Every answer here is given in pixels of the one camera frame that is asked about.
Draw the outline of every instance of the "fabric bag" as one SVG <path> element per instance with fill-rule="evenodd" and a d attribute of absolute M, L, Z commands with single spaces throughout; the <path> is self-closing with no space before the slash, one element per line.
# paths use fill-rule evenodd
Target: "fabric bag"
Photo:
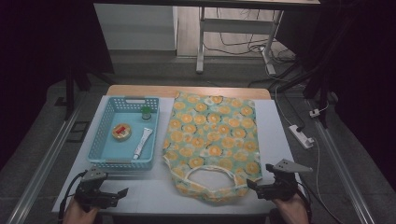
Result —
<path fill-rule="evenodd" d="M 247 178 L 262 178 L 254 102 L 178 92 L 163 157 L 184 195 L 224 202 L 248 192 Z M 199 169 L 221 171 L 234 186 L 209 189 L 189 179 Z"/>

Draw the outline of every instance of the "floor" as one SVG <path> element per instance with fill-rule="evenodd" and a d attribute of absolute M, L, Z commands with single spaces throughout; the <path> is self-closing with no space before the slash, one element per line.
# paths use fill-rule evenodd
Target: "floor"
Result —
<path fill-rule="evenodd" d="M 196 13 L 198 18 L 197 9 L 191 8 L 191 10 Z M 241 12 L 238 10 L 233 13 L 234 15 L 245 16 Z M 212 16 L 216 15 L 216 10 L 211 13 Z M 186 29 L 194 27 L 194 25 L 188 24 L 184 26 Z M 179 43 L 182 43 L 182 36 L 192 35 L 191 31 L 186 31 L 186 33 L 179 32 Z M 216 40 L 215 43 L 214 38 L 213 42 L 210 42 L 211 38 L 208 37 L 207 44 L 213 44 L 213 48 L 223 48 L 220 40 Z M 231 38 L 224 40 L 234 41 L 235 43 L 245 41 L 246 36 L 239 36 L 237 40 L 231 40 Z M 195 59 L 193 58 L 196 53 L 195 46 L 196 44 L 193 43 L 189 47 L 179 45 L 178 57 L 113 53 L 111 57 L 115 75 L 111 77 L 120 84 L 220 87 L 247 87 L 251 81 L 268 78 L 264 72 L 262 58 L 255 54 L 247 57 L 224 57 L 225 55 L 220 57 L 218 52 L 213 52 L 213 55 L 210 55 L 212 52 L 209 50 L 205 52 L 208 56 L 205 58 L 205 72 L 203 75 L 197 76 L 195 74 Z M 235 51 L 244 50 L 246 47 L 235 49 Z M 289 63 L 275 64 L 276 71 L 279 74 L 288 66 L 290 66 Z M 92 83 L 89 91 L 76 89 L 77 104 L 80 104 L 80 109 L 75 114 L 74 122 L 89 123 L 102 95 L 106 94 L 108 89 L 108 85 L 101 79 L 91 75 L 89 75 L 89 79 Z M 268 88 L 272 82 L 258 82 L 252 87 Z M 279 116 L 295 161 L 312 167 L 315 171 L 313 174 L 301 175 L 303 180 L 343 223 L 396 223 L 396 217 L 394 216 L 396 214 L 396 194 L 364 147 L 334 112 L 336 100 L 329 97 L 331 103 L 327 108 L 327 121 L 332 142 L 345 164 L 346 169 L 341 174 L 337 173 L 338 165 L 332 159 L 332 149 L 329 148 L 326 138 L 323 138 L 323 135 L 320 134 L 320 125 L 308 115 L 308 111 L 312 109 L 312 106 L 316 106 L 317 102 L 315 99 L 305 100 L 302 96 L 302 89 L 302 86 L 296 86 L 288 90 L 286 94 L 273 93 L 272 98 L 278 104 Z M 41 113 L 21 142 L 15 155 L 0 172 L 0 223 L 7 222 L 14 208 L 25 194 L 32 194 L 32 191 L 25 191 L 26 187 L 32 183 L 31 177 L 42 164 L 41 162 L 50 148 L 54 147 L 53 140 L 57 139 L 58 132 L 65 125 L 65 108 L 55 104 L 59 97 L 65 97 L 64 81 L 56 83 L 48 89 L 48 99 Z M 305 150 L 301 147 L 288 130 L 291 123 L 304 124 L 305 135 L 314 137 L 316 140 L 313 148 Z M 27 213 L 23 217 L 24 223 L 56 223 L 56 216 L 51 213 L 51 209 L 56 198 L 60 196 L 61 187 L 81 146 L 80 137 L 83 138 L 79 133 L 67 133 L 64 141 L 59 145 L 59 155 L 55 157 L 56 160 L 51 165 L 45 182 L 38 186 L 37 195 L 34 195 L 30 206 L 25 207 Z M 342 175 L 345 173 L 350 174 L 356 187 L 354 193 L 360 194 L 362 201 L 367 205 L 370 217 L 374 220 L 373 222 L 370 220 L 364 222 L 361 219 L 355 201 L 348 193 L 348 186 L 343 181 Z M 336 223 L 315 199 L 313 199 L 312 209 L 315 223 Z M 133 223 L 148 223 L 148 220 L 152 220 L 150 223 L 163 223 L 165 221 L 144 217 L 132 217 L 132 220 Z M 175 223 L 175 220 L 172 219 L 167 221 Z M 104 216 L 104 223 L 113 222 L 112 217 Z M 218 219 L 197 219 L 195 222 L 223 223 Z"/>

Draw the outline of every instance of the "plastic basket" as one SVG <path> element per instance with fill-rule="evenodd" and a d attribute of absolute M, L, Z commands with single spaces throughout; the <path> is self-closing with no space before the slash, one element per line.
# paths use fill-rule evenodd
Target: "plastic basket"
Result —
<path fill-rule="evenodd" d="M 150 170 L 160 114 L 159 103 L 159 98 L 155 97 L 107 98 L 105 111 L 100 119 L 87 160 L 110 173 Z M 150 107 L 150 120 L 142 119 L 142 106 Z M 131 126 L 131 136 L 125 141 L 118 141 L 112 136 L 112 129 L 119 123 L 128 123 Z M 152 129 L 153 133 L 146 141 L 140 158 L 134 160 L 134 150 L 140 143 L 144 128 Z"/>

